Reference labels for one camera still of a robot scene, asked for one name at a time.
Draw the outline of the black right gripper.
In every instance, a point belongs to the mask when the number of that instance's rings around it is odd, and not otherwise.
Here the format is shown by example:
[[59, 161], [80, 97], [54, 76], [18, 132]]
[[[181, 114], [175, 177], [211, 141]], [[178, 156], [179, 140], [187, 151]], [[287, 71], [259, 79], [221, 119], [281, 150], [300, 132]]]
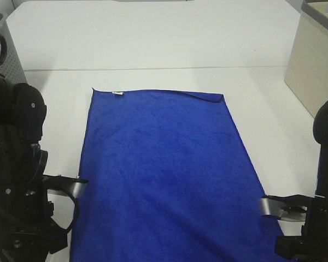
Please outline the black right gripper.
[[[283, 199], [290, 207], [306, 207], [306, 219], [300, 236], [277, 236], [275, 254], [287, 260], [328, 261], [328, 200], [303, 195]], [[263, 217], [281, 218], [283, 215], [284, 203], [280, 200], [263, 197], [258, 205]]]

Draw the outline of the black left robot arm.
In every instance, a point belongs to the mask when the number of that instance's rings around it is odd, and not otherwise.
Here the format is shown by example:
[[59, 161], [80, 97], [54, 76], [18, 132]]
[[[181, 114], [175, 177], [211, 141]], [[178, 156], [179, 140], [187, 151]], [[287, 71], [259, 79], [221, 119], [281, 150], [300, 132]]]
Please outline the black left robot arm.
[[[40, 148], [47, 107], [41, 93], [0, 76], [0, 261], [45, 261], [67, 247], [80, 215], [87, 180], [46, 175], [48, 153]], [[53, 220], [48, 194], [69, 197], [70, 226]]]

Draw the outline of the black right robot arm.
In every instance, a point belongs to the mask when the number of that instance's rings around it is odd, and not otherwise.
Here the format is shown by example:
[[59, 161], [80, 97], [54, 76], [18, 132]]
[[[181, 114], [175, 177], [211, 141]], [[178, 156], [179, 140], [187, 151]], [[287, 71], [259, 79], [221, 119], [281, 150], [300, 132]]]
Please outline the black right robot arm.
[[328, 101], [314, 118], [313, 135], [320, 144], [315, 195], [265, 195], [259, 200], [262, 216], [304, 223], [301, 235], [276, 238], [274, 252], [287, 260], [328, 261]]

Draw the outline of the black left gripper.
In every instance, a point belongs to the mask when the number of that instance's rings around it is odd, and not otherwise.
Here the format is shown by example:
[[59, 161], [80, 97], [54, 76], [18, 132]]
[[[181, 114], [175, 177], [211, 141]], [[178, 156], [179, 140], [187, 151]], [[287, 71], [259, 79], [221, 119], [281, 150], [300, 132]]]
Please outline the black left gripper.
[[0, 184], [0, 261], [45, 261], [68, 246], [71, 227], [52, 218], [49, 189], [81, 198], [88, 180], [44, 175], [36, 183]]

